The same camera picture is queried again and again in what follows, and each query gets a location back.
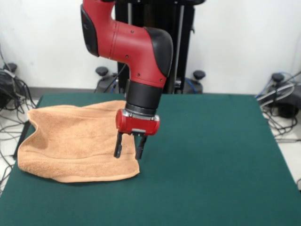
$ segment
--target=black knob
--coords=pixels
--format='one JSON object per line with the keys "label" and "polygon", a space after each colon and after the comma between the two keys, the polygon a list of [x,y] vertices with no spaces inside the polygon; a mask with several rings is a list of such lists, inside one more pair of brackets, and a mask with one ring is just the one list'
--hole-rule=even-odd
{"label": "black knob", "polygon": [[206,76],[206,73],[203,72],[203,71],[195,71],[193,73],[193,77],[196,79],[196,80],[201,80],[202,78],[204,78]]}
{"label": "black knob", "polygon": [[284,75],[280,73],[272,74],[272,80],[276,83],[282,82],[284,80]]}
{"label": "black knob", "polygon": [[103,77],[103,76],[105,76],[109,72],[109,70],[106,67],[97,67],[96,70],[95,70],[95,72],[97,74],[99,74],[99,76]]}

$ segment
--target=red robot arm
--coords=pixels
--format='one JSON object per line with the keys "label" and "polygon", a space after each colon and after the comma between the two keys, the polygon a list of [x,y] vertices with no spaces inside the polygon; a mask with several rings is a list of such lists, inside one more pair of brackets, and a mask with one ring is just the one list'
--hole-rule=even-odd
{"label": "red robot arm", "polygon": [[142,28],[113,20],[114,1],[83,0],[82,27],[88,51],[125,63],[130,69],[126,88],[126,106],[116,115],[118,139],[115,157],[121,153],[124,133],[141,136],[140,159],[146,137],[154,135],[160,120],[156,114],[162,89],[169,75],[173,43],[161,29]]}

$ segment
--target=green felt surface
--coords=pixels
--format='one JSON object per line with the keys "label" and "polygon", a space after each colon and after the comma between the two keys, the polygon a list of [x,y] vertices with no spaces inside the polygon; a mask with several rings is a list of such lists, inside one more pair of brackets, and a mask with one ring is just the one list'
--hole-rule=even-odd
{"label": "green felt surface", "polygon": [[[40,107],[121,98],[49,95]],[[163,96],[158,114],[160,130],[134,178],[61,184],[15,166],[0,198],[0,226],[301,224],[301,195],[253,97]]]}

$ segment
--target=wire bundle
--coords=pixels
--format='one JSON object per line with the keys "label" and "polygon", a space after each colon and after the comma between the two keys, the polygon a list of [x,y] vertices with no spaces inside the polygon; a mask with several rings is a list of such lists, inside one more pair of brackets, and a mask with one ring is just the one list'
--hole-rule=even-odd
{"label": "wire bundle", "polygon": [[264,115],[265,119],[267,120],[270,128],[277,132],[274,137],[278,143],[291,143],[291,142],[301,141],[301,139],[280,138],[283,135],[290,133],[293,130],[293,128],[298,124],[298,119],[295,116],[295,110],[296,110],[295,106],[293,106],[292,116],[290,117],[290,120],[291,120],[290,125],[283,126],[275,120],[275,118],[280,117],[280,115],[277,114],[277,105],[276,105],[277,101],[288,97],[289,95],[291,95],[293,93],[296,86],[301,85],[301,83],[290,83],[289,82],[290,80],[295,80],[295,78],[297,76],[301,75],[301,72],[295,74],[294,76],[292,76],[290,74],[288,74],[288,75],[290,76],[290,78],[285,80],[284,82],[282,82],[280,84],[282,86],[276,88],[273,91],[270,91],[270,92],[264,94],[264,92],[266,92],[267,90],[269,90],[269,88],[272,87],[272,85],[269,86],[270,83],[272,82],[272,79],[270,79],[269,82],[267,83],[267,85],[264,87],[264,89],[256,96],[258,101],[262,101],[262,100],[266,99],[267,97],[273,96],[272,100],[265,101],[265,102],[261,103],[260,106],[261,106],[263,115]]}
{"label": "wire bundle", "polygon": [[[11,122],[7,126],[3,126],[0,122],[0,161],[4,161],[7,167],[4,170],[2,176],[0,176],[0,196],[4,188],[4,182],[9,177],[9,174],[13,168],[13,164],[8,161],[9,157],[12,155],[3,155],[1,150],[1,142],[9,141],[14,139],[18,142],[21,132],[18,131],[7,131],[7,129],[15,128],[17,126],[23,126],[25,123],[20,119],[19,114],[25,114],[26,109],[30,110],[35,108],[36,105],[32,100],[29,88],[27,84],[20,78],[18,78],[13,70],[10,68],[3,58],[1,48],[0,56],[3,60],[5,67],[0,69],[0,117],[6,121]],[[4,112],[10,111],[11,113],[16,113],[17,120],[11,119],[3,115]]]}

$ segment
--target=folded towel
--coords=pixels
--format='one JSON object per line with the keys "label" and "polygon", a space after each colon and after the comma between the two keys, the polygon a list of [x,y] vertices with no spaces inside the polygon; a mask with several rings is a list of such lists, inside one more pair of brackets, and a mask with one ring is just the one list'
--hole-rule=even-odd
{"label": "folded towel", "polygon": [[124,101],[30,110],[36,131],[19,147],[18,167],[39,177],[70,182],[113,181],[139,173],[133,136],[124,135],[122,155],[114,158],[116,111]]}

